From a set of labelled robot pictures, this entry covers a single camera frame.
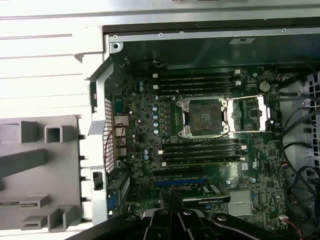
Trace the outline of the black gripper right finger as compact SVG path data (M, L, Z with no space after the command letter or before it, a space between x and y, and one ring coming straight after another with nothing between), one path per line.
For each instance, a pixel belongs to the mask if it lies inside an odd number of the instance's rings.
M226 213L211 219L199 216L192 209L177 214L185 235L190 240L302 240L300 235L280 234L266 230Z

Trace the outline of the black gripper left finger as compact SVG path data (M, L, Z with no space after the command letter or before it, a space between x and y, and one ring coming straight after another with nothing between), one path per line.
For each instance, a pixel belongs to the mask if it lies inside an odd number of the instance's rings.
M143 218L124 213L71 237L70 240L169 240L173 215L161 208L149 209Z

